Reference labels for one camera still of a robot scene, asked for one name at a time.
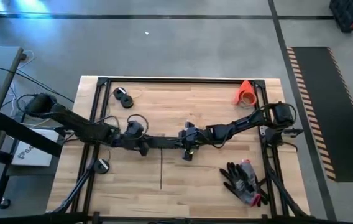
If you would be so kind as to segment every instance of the glove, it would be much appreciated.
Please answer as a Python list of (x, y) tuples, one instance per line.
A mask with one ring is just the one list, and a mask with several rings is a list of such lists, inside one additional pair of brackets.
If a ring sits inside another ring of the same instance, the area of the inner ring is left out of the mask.
[(259, 187), (257, 176), (251, 166), (250, 161), (242, 161), (240, 165), (235, 165), (233, 162), (227, 163), (227, 172), (224, 169), (219, 171), (231, 183), (224, 182), (224, 185), (244, 204), (251, 207), (256, 205), (261, 206), (267, 203), (267, 194)]

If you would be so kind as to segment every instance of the concrete floor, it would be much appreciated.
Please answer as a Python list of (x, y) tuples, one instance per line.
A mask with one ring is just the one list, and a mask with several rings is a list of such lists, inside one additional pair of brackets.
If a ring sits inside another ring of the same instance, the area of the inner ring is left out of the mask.
[[(282, 16), (331, 15), (326, 0), (274, 1)], [(2, 2), (1, 9), (9, 12), (271, 15), (267, 0)], [(353, 34), (341, 33), (334, 21), (280, 24), (287, 46), (332, 48), (353, 97)], [(286, 101), (295, 105), (270, 19), (0, 19), (0, 46), (32, 50), (36, 59), (22, 70), (70, 98), (82, 75), (280, 78)], [(15, 84), (19, 95), (41, 91), (24, 80), (16, 79)], [(326, 218), (304, 136), (297, 146), (311, 213)], [(11, 178), (6, 196), (13, 204), (0, 210), (0, 217), (43, 213), (52, 179)], [(29, 184), (35, 188), (28, 189)], [(328, 182), (328, 188), (338, 220), (353, 222), (353, 183)]]

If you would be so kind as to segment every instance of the black disc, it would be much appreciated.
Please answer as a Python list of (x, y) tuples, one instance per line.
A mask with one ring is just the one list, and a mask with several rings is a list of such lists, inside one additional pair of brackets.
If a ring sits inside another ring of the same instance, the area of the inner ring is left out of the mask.
[(94, 163), (94, 171), (97, 174), (105, 174), (110, 170), (110, 165), (104, 159), (98, 159)]
[(123, 87), (117, 87), (114, 91), (113, 91), (113, 95), (116, 99), (120, 100), (122, 98), (122, 96), (126, 95), (127, 92)]
[(123, 108), (130, 108), (134, 105), (134, 100), (129, 95), (122, 96), (120, 102)]

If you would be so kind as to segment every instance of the yellow and black hazard tape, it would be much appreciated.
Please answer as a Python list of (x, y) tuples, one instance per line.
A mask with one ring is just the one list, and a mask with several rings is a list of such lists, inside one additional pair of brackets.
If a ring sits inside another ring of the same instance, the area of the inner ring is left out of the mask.
[(344, 77), (342, 76), (342, 73), (341, 73), (341, 70), (339, 69), (339, 66), (338, 66), (338, 64), (337, 64), (336, 58), (334, 57), (334, 54), (333, 54), (333, 52), (331, 51), (331, 48), (328, 47), (328, 51), (330, 52), (330, 56), (331, 56), (331, 58), (332, 58), (332, 60), (333, 60), (333, 62), (334, 62), (334, 65), (335, 65), (335, 67), (336, 67), (336, 69), (337, 69), (337, 71), (338, 71), (338, 74), (339, 74), (339, 76), (340, 76), (340, 78), (341, 78), (341, 80), (342, 80), (342, 83), (344, 84), (346, 93), (348, 94), (349, 100), (351, 101), (351, 104), (352, 104), (352, 107), (353, 107), (353, 99), (352, 99), (352, 97), (351, 97), (351, 93), (349, 92), (349, 89), (348, 89), (348, 86), (346, 85), (345, 79), (344, 79)]
[(291, 66), (293, 67), (296, 84), (298, 85), (301, 99), (305, 107), (305, 113), (308, 116), (308, 121), (311, 126), (311, 130), (314, 136), (314, 141), (318, 148), (320, 158), (323, 162), (324, 171), (330, 180), (335, 181), (336, 175), (334, 172), (334, 168), (332, 166), (331, 158), (329, 156), (326, 143), (324, 143), (324, 138), (321, 133), (321, 128), (318, 123), (318, 120), (316, 119), (316, 113), (314, 112), (311, 98), (309, 96), (308, 90), (306, 89), (305, 80), (301, 73), (298, 61), (295, 57), (294, 49), (291, 47), (287, 47), (287, 52), (291, 62)]

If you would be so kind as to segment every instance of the wooden table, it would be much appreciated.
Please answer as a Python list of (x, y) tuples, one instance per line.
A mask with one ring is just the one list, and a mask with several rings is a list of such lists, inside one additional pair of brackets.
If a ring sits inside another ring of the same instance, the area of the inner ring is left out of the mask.
[[(73, 111), (89, 118), (98, 77), (82, 77)], [(279, 79), (265, 79), (270, 103), (284, 101)], [(203, 128), (209, 124), (230, 123), (247, 116), (253, 109), (231, 105), (239, 85), (190, 83), (111, 83), (113, 89), (122, 86), (134, 98), (135, 105), (124, 109), (113, 96), (110, 113), (120, 120), (122, 131), (131, 114), (141, 114), (149, 121), (150, 135), (177, 136), (186, 121)], [(98, 108), (101, 108), (101, 95)], [(113, 119), (106, 120), (115, 124)], [(63, 147), (47, 210), (60, 205), (76, 182), (83, 143), (69, 142)], [(99, 158), (109, 156), (107, 146), (101, 146)], [(308, 201), (295, 149), (279, 147), (279, 157), (285, 187), (309, 213)], [(260, 218), (270, 214), (269, 206), (248, 207), (224, 186), (219, 168), (230, 161), (250, 159), (259, 179), (264, 177), (259, 135), (256, 128), (236, 134), (222, 149), (200, 147), (193, 161), (181, 158), (182, 150), (151, 149), (146, 157), (138, 152), (111, 149), (111, 171), (96, 175), (89, 212), (99, 211), (111, 217), (191, 217), (191, 218)], [(85, 189), (80, 197), (82, 210)], [(277, 210), (280, 201), (275, 190)]]

